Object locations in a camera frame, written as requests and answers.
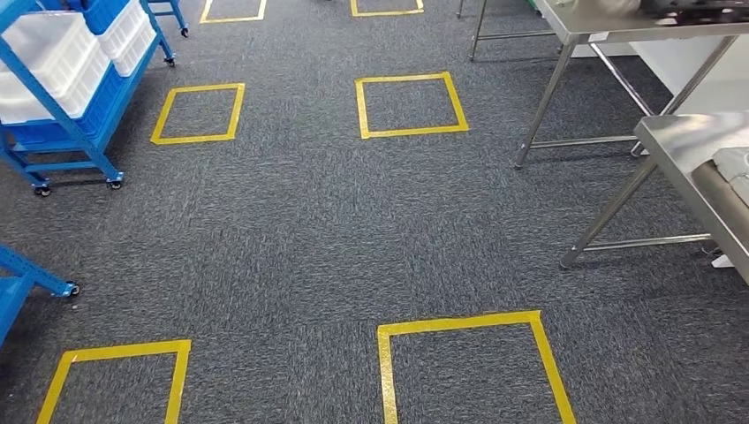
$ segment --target table top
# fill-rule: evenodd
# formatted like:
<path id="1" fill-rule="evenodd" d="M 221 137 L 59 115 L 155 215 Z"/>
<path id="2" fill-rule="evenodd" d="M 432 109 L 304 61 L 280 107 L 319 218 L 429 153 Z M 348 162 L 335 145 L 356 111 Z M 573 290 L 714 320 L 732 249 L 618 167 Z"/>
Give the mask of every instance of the table top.
<path id="1" fill-rule="evenodd" d="M 611 16 L 600 0 L 536 0 L 536 6 L 563 44 L 579 37 L 579 43 L 648 42 L 707 35 L 749 34 L 749 23 L 659 26 L 639 15 Z"/>
<path id="2" fill-rule="evenodd" d="M 749 111 L 644 117 L 634 132 L 749 282 L 749 208 L 711 161 L 718 149 L 749 147 Z"/>

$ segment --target metal frame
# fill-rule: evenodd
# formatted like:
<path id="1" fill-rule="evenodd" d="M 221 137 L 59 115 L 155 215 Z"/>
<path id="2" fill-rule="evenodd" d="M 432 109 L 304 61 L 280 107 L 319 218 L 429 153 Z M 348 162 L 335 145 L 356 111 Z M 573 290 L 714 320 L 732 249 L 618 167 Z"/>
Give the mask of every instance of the metal frame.
<path id="1" fill-rule="evenodd" d="M 642 183 L 655 170 L 657 163 L 652 156 L 649 156 L 634 174 L 627 180 L 619 193 L 606 204 L 603 211 L 595 218 L 595 221 L 587 228 L 582 236 L 578 239 L 569 252 L 562 258 L 562 268 L 568 269 L 572 263 L 583 252 L 595 252 L 601 250 L 625 249 L 631 247 L 644 246 L 663 246 L 677 245 L 682 243 L 692 243 L 695 241 L 705 241 L 712 239 L 709 233 L 690 234 L 684 236 L 656 237 L 656 238 L 636 238 L 630 240 L 593 243 L 595 237 L 606 227 L 611 219 L 621 210 L 622 206 L 637 192 Z"/>
<path id="2" fill-rule="evenodd" d="M 53 296 L 66 297 L 79 291 L 75 283 L 53 276 L 46 269 L 3 245 L 0 245 L 0 268 L 12 273 L 12 276 L 0 277 L 0 343 L 5 339 L 26 296 L 35 285 L 51 292 Z"/>
<path id="3" fill-rule="evenodd" d="M 689 95 L 701 83 L 701 81 L 705 79 L 710 70 L 713 69 L 718 60 L 720 60 L 723 54 L 725 54 L 725 52 L 737 38 L 737 35 L 724 36 L 721 42 L 717 45 L 717 47 L 715 47 L 710 56 L 702 64 L 702 66 L 696 71 L 696 73 L 694 73 L 694 75 L 692 75 L 689 81 L 687 81 L 684 88 L 682 88 L 682 90 L 671 99 L 669 104 L 667 104 L 666 107 L 663 108 L 658 116 L 669 115 L 676 109 L 678 109 L 678 107 L 681 106 L 682 103 L 684 103 L 687 97 L 689 97 Z M 551 74 L 551 79 L 549 80 L 549 84 L 546 86 L 546 91 L 541 98 L 541 102 L 539 103 L 539 107 L 536 110 L 536 114 L 533 118 L 528 134 L 520 144 L 518 153 L 515 156 L 514 165 L 516 169 L 520 169 L 523 167 L 523 164 L 528 156 L 528 152 L 532 148 L 557 148 L 565 146 L 608 143 L 614 141 L 633 141 L 637 139 L 632 135 L 622 135 L 609 137 L 593 137 L 576 140 L 552 140 L 543 142 L 537 142 L 535 140 L 536 133 L 538 132 L 539 127 L 541 127 L 541 121 L 543 120 L 543 117 L 546 115 L 546 111 L 549 108 L 551 98 L 554 96 L 556 89 L 559 87 L 559 82 L 562 78 L 562 75 L 564 74 L 564 70 L 567 68 L 567 64 L 570 62 L 570 59 L 572 57 L 572 52 L 575 50 L 575 47 L 577 47 L 578 44 L 579 37 L 572 36 L 571 42 L 564 44 L 564 46 L 562 47 L 562 51 L 559 54 L 559 60 L 556 62 L 556 67 L 554 69 L 554 72 Z M 614 75 L 614 78 L 617 79 L 619 84 L 624 88 L 630 98 L 632 98 L 632 100 L 638 105 L 643 114 L 647 117 L 655 116 L 653 111 L 645 104 L 642 97 L 640 97 L 634 87 L 632 87 L 629 81 L 624 78 L 622 73 L 614 66 L 610 59 L 606 57 L 606 55 L 601 51 L 596 43 L 589 42 L 588 46 L 590 46 L 596 56 L 598 56 L 606 65 L 607 69 L 609 69 L 609 71 Z"/>
<path id="4" fill-rule="evenodd" d="M 153 13 L 154 16 L 174 16 L 177 18 L 182 36 L 185 38 L 187 37 L 190 29 L 187 26 L 187 22 L 185 22 L 185 17 L 182 16 L 182 11 L 179 10 L 179 0 L 148 0 L 148 3 L 169 4 L 171 6 L 171 11 L 151 11 L 151 13 Z"/>
<path id="5" fill-rule="evenodd" d="M 686 98 L 689 97 L 689 95 L 694 91 L 694 89 L 707 76 L 707 74 L 715 66 L 717 61 L 728 50 L 730 45 L 738 38 L 738 36 L 734 34 L 745 32 L 745 31 L 736 31 L 736 29 L 734 28 L 732 28 L 729 32 L 726 32 L 724 28 L 716 31 L 718 34 L 723 32 L 723 39 L 721 40 L 719 45 L 713 50 L 713 52 L 705 60 L 705 62 L 698 69 L 698 71 L 694 73 L 692 78 L 686 83 L 686 85 L 681 90 L 681 92 L 676 94 L 671 99 L 669 104 L 663 110 L 660 111 L 660 113 L 656 114 L 650 109 L 650 107 L 642 99 L 642 97 L 635 90 L 632 84 L 630 84 L 629 81 L 627 81 L 624 75 L 614 66 L 611 60 L 608 57 L 606 57 L 603 51 L 601 51 L 601 49 L 598 46 L 598 43 L 599 42 L 623 42 L 623 41 L 629 41 L 629 40 L 632 40 L 632 41 L 644 41 L 644 40 L 651 40 L 651 39 L 660 40 L 661 38 L 657 38 L 657 37 L 663 37 L 663 31 L 661 29 L 657 30 L 658 32 L 661 33 L 661 34 L 658 34 L 657 36 L 656 36 L 656 33 L 648 32 L 648 31 L 636 31 L 636 33 L 632 32 L 631 34 L 624 35 L 623 32 L 621 31 L 621 28 L 615 29 L 615 31 L 619 31 L 619 32 L 612 33 L 612 34 L 616 34 L 613 37 L 609 37 L 609 33 L 607 32 L 596 33 L 596 34 L 586 33 L 585 30 L 583 31 L 578 30 L 577 32 L 573 32 L 565 26 L 566 23 L 562 21 L 562 18 L 556 15 L 557 11 L 553 8 L 553 6 L 551 4 L 548 4 L 547 0 L 542 0 L 539 3 L 539 7 L 541 7 L 540 10 L 545 11 L 545 13 L 549 16 L 549 24 L 555 29 L 554 31 L 529 31 L 529 32 L 522 32 L 522 33 L 481 35 L 480 34 L 481 24 L 483 23 L 483 20 L 484 20 L 484 12 L 486 10 L 486 6 L 487 6 L 487 0 L 481 0 L 479 20 L 476 24 L 476 30 L 472 39 L 472 45 L 471 45 L 471 50 L 469 54 L 469 58 L 471 59 L 471 61 L 473 61 L 474 59 L 478 41 L 481 41 L 481 40 L 504 40 L 504 39 L 511 39 L 511 38 L 526 38 L 526 37 L 537 37 L 537 36 L 543 36 L 543 35 L 557 35 L 563 43 L 559 51 L 559 59 L 556 63 L 556 67 L 551 75 L 551 79 L 549 80 L 549 83 L 546 86 L 546 90 L 544 91 L 539 107 L 536 110 L 535 116 L 533 118 L 533 121 L 530 125 L 530 129 L 528 131 L 528 134 L 524 138 L 523 142 L 520 144 L 518 152 L 515 156 L 514 165 L 515 165 L 515 168 L 517 169 L 520 169 L 523 167 L 523 164 L 525 163 L 528 152 L 530 151 L 531 148 L 556 148 L 556 147 L 566 147 L 566 146 L 583 146 L 583 145 L 589 145 L 589 144 L 609 143 L 609 142 L 615 142 L 615 141 L 636 141 L 637 140 L 637 138 L 632 135 L 622 135 L 622 136 L 593 137 L 593 138 L 584 138 L 584 139 L 575 139 L 575 140 L 536 141 L 535 139 L 536 133 L 538 132 L 539 127 L 541 126 L 541 121 L 543 117 L 546 115 L 546 111 L 549 107 L 551 98 L 554 95 L 559 85 L 559 81 L 564 74 L 567 64 L 570 62 L 572 53 L 574 52 L 575 48 L 579 44 L 587 44 L 588 46 L 590 46 L 590 48 L 593 50 L 595 55 L 601 59 L 601 61 L 606 65 L 606 68 L 611 72 L 612 75 L 614 75 L 614 78 L 617 79 L 617 82 L 619 82 L 619 84 L 624 88 L 624 90 L 627 92 L 630 98 L 632 98 L 635 104 L 637 104 L 638 108 L 642 111 L 643 115 L 646 117 L 652 117 L 652 116 L 668 115 L 676 111 L 676 109 L 678 109 L 678 107 L 681 106 L 682 103 L 684 103 Z M 461 0 L 460 4 L 458 5 L 458 12 L 457 12 L 458 16 L 460 16 L 461 14 L 462 7 L 463 7 L 463 0 Z M 564 14 L 565 16 L 564 19 L 569 19 L 571 13 L 577 14 L 579 13 L 579 11 L 577 12 L 567 11 Z M 593 28 L 592 26 L 591 27 L 587 26 L 586 30 L 591 30 L 592 28 Z M 678 38 L 680 35 L 684 35 L 685 33 L 691 30 L 692 28 L 688 26 L 684 26 L 684 27 L 673 27 L 669 29 L 668 32 L 670 33 L 670 38 Z M 711 34 L 705 31 L 703 31 L 702 33 L 704 35 Z M 634 156 L 638 156 L 641 151 L 642 151 L 642 146 L 639 143 L 637 143 L 632 149 L 631 153 Z"/>
<path id="6" fill-rule="evenodd" d="M 460 4 L 458 5 L 458 11 L 455 13 L 460 18 L 461 14 L 463 13 L 463 2 L 464 0 L 460 0 Z M 476 45 L 480 41 L 484 40 L 507 40 L 510 38 L 525 38 L 525 37 L 540 37 L 544 35 L 556 35 L 554 31 L 525 31 L 521 33 L 507 33 L 507 34 L 485 34 L 481 35 L 481 24 L 484 22 L 484 12 L 487 9 L 487 0 L 481 0 L 481 9 L 479 11 L 479 22 L 476 24 L 476 31 L 472 38 L 471 43 L 471 54 L 468 55 L 468 58 L 471 59 L 471 62 L 473 62 L 473 58 L 476 55 Z"/>
<path id="7" fill-rule="evenodd" d="M 34 190 L 49 190 L 49 180 L 40 172 L 58 171 L 58 170 L 80 170 L 85 168 L 97 168 L 102 171 L 106 177 L 107 183 L 119 183 L 123 180 L 123 173 L 117 170 L 109 159 L 104 155 L 104 149 L 109 143 L 112 133 L 119 124 L 119 119 L 125 113 L 125 108 L 129 103 L 135 88 L 143 76 L 145 68 L 148 66 L 149 59 L 155 52 L 157 46 L 161 46 L 164 52 L 165 60 L 173 64 L 174 53 L 171 51 L 169 43 L 163 36 L 161 28 L 155 20 L 154 14 L 148 7 L 147 0 L 140 0 L 141 6 L 148 12 L 151 25 L 156 31 L 156 38 L 148 49 L 147 54 L 143 57 L 136 72 L 129 77 L 117 98 L 117 105 L 112 109 L 112 115 L 108 117 L 108 127 L 105 128 L 98 138 L 92 140 L 80 129 L 78 124 L 70 118 L 60 107 L 57 101 L 47 92 L 39 80 L 26 68 L 16 54 L 12 51 L 8 43 L 0 37 L 0 61 L 3 61 L 8 69 L 13 72 L 22 84 L 39 100 L 39 102 L 49 111 L 53 119 L 63 127 L 70 136 L 70 140 L 62 143 L 40 143 L 33 146 L 33 150 L 22 148 L 11 149 L 7 140 L 2 134 L 2 123 L 0 123 L 0 158 L 4 159 L 11 167 L 20 172 L 24 178 L 29 181 Z M 0 8 L 0 32 L 3 32 L 12 22 L 23 12 L 32 10 L 35 5 L 34 0 L 14 0 L 10 6 Z M 60 151 L 80 151 L 87 155 L 88 161 L 82 162 L 63 162 L 63 163 L 30 163 L 26 155 L 45 154 Z"/>

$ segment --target white plastic bin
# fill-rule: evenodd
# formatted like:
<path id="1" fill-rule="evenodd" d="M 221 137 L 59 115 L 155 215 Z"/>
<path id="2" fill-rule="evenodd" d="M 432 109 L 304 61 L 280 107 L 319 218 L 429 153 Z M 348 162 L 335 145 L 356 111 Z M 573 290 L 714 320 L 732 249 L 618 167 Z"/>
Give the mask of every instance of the white plastic bin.
<path id="1" fill-rule="evenodd" d="M 130 0 L 107 31 L 99 36 L 99 43 L 114 62 L 117 73 L 127 78 L 155 38 L 156 31 L 140 2 Z"/>
<path id="2" fill-rule="evenodd" d="M 3 38 L 70 117 L 83 115 L 110 62 L 83 15 L 24 15 L 3 33 Z M 0 121 L 20 124 L 50 118 L 34 95 L 0 63 Z"/>

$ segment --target blue shelf rack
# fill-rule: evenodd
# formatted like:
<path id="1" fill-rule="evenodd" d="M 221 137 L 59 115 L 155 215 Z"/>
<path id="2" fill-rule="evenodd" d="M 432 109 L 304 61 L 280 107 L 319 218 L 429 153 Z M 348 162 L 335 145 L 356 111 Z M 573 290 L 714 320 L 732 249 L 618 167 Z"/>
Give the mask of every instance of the blue shelf rack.
<path id="1" fill-rule="evenodd" d="M 148 12 L 151 26 L 156 32 L 156 38 L 148 48 L 146 55 L 140 60 L 136 71 L 129 78 L 120 79 L 117 82 L 118 89 L 114 93 L 109 92 L 110 90 L 106 90 L 103 87 L 97 90 L 94 99 L 92 99 L 92 104 L 89 105 L 87 113 L 82 119 L 90 121 L 90 117 L 87 117 L 89 111 L 101 114 L 103 110 L 105 116 L 99 118 L 102 124 L 98 128 L 98 131 L 91 131 L 90 128 L 82 124 L 81 119 L 68 117 L 55 99 L 52 98 L 42 84 L 13 53 L 8 43 L 0 37 L 0 60 L 34 94 L 54 118 L 54 121 L 50 120 L 49 122 L 36 122 L 33 124 L 57 125 L 57 129 L 50 132 L 50 136 L 46 140 L 35 140 L 28 143 L 25 143 L 23 140 L 17 140 L 14 145 L 11 145 L 6 137 L 6 133 L 18 133 L 19 130 L 15 128 L 8 129 L 0 123 L 0 159 L 4 159 L 16 172 L 31 183 L 35 193 L 41 196 L 47 196 L 51 193 L 49 179 L 42 175 L 44 171 L 80 170 L 87 168 L 99 169 L 104 174 L 104 177 L 106 177 L 106 182 L 110 188 L 118 189 L 121 187 L 123 173 L 117 170 L 110 160 L 107 159 L 104 155 L 104 149 L 109 144 L 112 134 L 117 129 L 119 121 L 125 113 L 127 104 L 130 102 L 135 88 L 143 77 L 150 58 L 159 46 L 161 46 L 164 52 L 165 62 L 169 66 L 174 66 L 174 53 L 171 51 L 169 43 L 166 42 L 161 28 L 156 23 L 155 15 L 150 11 L 147 0 L 140 0 L 140 5 L 144 11 Z M 36 0 L 0 0 L 0 34 L 18 16 L 36 9 Z M 32 163 L 29 159 L 30 154 L 45 155 L 58 152 L 82 152 L 87 156 L 88 160 Z"/>
<path id="2" fill-rule="evenodd" d="M 75 296 L 80 292 L 75 283 L 53 276 L 3 245 L 0 245 L 0 269 L 11 273 L 11 276 L 0 276 L 0 344 L 34 286 L 51 292 L 53 296 Z"/>

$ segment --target yellow tape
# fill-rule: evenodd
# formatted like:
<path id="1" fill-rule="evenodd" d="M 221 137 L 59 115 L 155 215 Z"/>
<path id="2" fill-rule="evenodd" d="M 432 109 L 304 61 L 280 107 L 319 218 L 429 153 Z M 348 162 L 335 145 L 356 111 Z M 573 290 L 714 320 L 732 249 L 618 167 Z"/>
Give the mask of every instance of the yellow tape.
<path id="1" fill-rule="evenodd" d="M 521 311 L 505 314 L 489 314 L 468 318 L 443 318 L 414 322 L 383 324 L 377 327 L 377 344 L 380 354 L 380 378 L 382 380 L 382 412 L 385 424 L 397 424 L 396 391 L 393 378 L 393 362 L 390 351 L 390 337 L 429 331 L 452 329 L 475 329 L 493 325 L 530 324 L 533 339 L 541 356 L 556 408 L 563 424 L 575 424 L 575 416 L 564 391 L 562 377 L 556 369 L 554 355 L 541 325 L 541 311 Z"/>
<path id="2" fill-rule="evenodd" d="M 375 82 L 408 82 L 424 80 L 443 80 L 447 87 L 447 93 L 450 97 L 452 109 L 455 111 L 455 117 L 458 121 L 456 125 L 439 125 L 425 126 L 421 128 L 403 128 L 398 130 L 370 131 L 367 118 L 367 106 L 364 100 L 364 84 Z M 362 139 L 371 137 L 396 137 L 404 135 L 422 135 L 434 133 L 457 133 L 468 131 L 468 123 L 465 121 L 463 107 L 460 105 L 458 93 L 455 91 L 455 85 L 449 72 L 426 73 L 422 75 L 403 75 L 395 77 L 365 77 L 354 80 L 356 86 L 356 102 L 359 109 L 359 131 Z"/>
<path id="3" fill-rule="evenodd" d="M 356 104 L 359 110 L 359 132 L 362 139 L 369 138 L 369 123 L 367 122 L 367 105 L 364 102 L 364 82 L 362 78 L 354 80 L 356 86 Z"/>
<path id="4" fill-rule="evenodd" d="M 201 24 L 226 24 L 230 22 L 250 22 L 253 20 L 263 20 L 265 17 L 265 3 L 266 0 L 260 0 L 260 8 L 258 9 L 257 16 L 247 16 L 244 18 L 223 18 L 223 19 L 209 19 L 208 14 L 210 8 L 213 5 L 213 0 L 206 0 L 206 5 L 203 7 L 203 13 L 200 16 Z"/>
<path id="5" fill-rule="evenodd" d="M 559 415 L 562 417 L 562 423 L 575 424 L 575 414 L 572 413 L 570 400 L 567 398 L 567 392 L 564 391 L 562 376 L 559 375 L 559 370 L 556 369 L 554 354 L 551 352 L 551 345 L 546 338 L 546 332 L 543 330 L 540 318 L 531 321 L 531 329 L 533 330 L 533 338 L 536 340 L 536 346 L 541 355 L 541 363 L 543 363 L 543 367 L 546 369 L 546 376 L 549 379 L 551 392 L 554 393 L 556 409 L 559 410 Z"/>
<path id="6" fill-rule="evenodd" d="M 413 15 L 414 13 L 424 12 L 424 2 L 422 0 L 416 0 L 416 9 L 412 11 L 359 11 L 357 0 L 351 0 L 351 8 L 352 8 L 352 16 L 357 17 L 357 18 L 366 17 L 366 16 Z"/>
<path id="7" fill-rule="evenodd" d="M 382 378 L 382 405 L 385 424 L 397 424 L 396 389 L 393 381 L 393 359 L 390 357 L 390 335 L 377 330 L 380 352 L 380 376 Z"/>
<path id="8" fill-rule="evenodd" d="M 167 404 L 164 424 L 177 424 L 179 408 L 182 404 L 182 389 L 185 386 L 185 375 L 187 373 L 187 358 L 190 353 L 191 344 L 190 340 L 173 340 L 169 342 L 79 349 L 63 353 L 60 363 L 57 364 L 57 371 L 55 371 L 52 382 L 49 384 L 49 390 L 47 391 L 47 396 L 44 398 L 42 409 L 39 411 L 36 424 L 48 424 L 52 420 L 52 413 L 55 411 L 55 405 L 60 397 L 60 393 L 63 391 L 65 378 L 73 362 L 113 360 L 165 353 L 176 353 L 177 357 L 175 358 L 174 374 L 171 379 L 169 403 Z"/>
<path id="9" fill-rule="evenodd" d="M 231 106 L 231 116 L 229 118 L 229 128 L 227 128 L 224 134 L 210 134 L 210 135 L 194 135 L 187 137 L 162 137 L 163 128 L 166 125 L 166 120 L 169 118 L 171 107 L 174 104 L 174 99 L 179 93 L 195 93 L 200 91 L 215 91 L 215 90 L 237 90 L 234 96 L 234 103 Z M 166 102 L 162 107 L 162 111 L 159 114 L 159 118 L 156 120 L 156 126 L 154 132 L 151 134 L 151 142 L 158 145 L 168 144 L 184 144 L 184 143 L 200 143 L 204 141 L 227 141 L 234 140 L 237 134 L 237 126 L 239 124 L 239 114 L 242 110 L 242 102 L 245 98 L 245 84 L 243 83 L 232 83 L 232 84 L 214 84 L 210 86 L 195 86 L 195 87 L 177 87 L 172 88 L 166 96 Z"/>

